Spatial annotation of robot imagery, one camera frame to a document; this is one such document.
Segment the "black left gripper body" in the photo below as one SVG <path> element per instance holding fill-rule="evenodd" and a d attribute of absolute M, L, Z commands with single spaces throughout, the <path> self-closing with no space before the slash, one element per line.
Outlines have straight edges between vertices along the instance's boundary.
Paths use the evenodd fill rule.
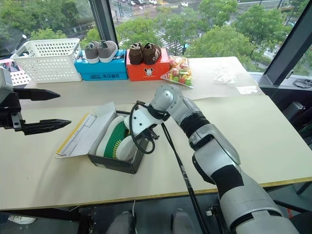
<path fill-rule="evenodd" d="M 10 92 L 0 102 L 0 127 L 23 131 L 20 99 L 16 92 Z"/>

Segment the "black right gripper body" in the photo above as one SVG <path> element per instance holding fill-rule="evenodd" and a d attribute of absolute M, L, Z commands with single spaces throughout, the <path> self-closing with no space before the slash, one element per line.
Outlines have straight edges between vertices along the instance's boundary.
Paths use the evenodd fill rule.
<path fill-rule="evenodd" d="M 152 145 L 155 145 L 155 141 L 158 140 L 159 135 L 154 131 L 153 127 L 146 128 L 143 130 L 136 139 L 145 139 L 148 142 L 151 142 Z"/>

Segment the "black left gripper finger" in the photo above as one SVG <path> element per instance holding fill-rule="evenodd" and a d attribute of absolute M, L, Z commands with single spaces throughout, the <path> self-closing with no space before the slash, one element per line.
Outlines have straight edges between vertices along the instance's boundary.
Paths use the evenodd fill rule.
<path fill-rule="evenodd" d="M 23 120 L 21 130 L 25 135 L 42 134 L 63 128 L 70 123 L 71 121 L 63 119 L 40 120 L 37 123 L 25 123 Z"/>
<path fill-rule="evenodd" d="M 45 89 L 14 88 L 13 91 L 19 99 L 29 99 L 32 101 L 50 100 L 60 97 L 60 94 Z"/>

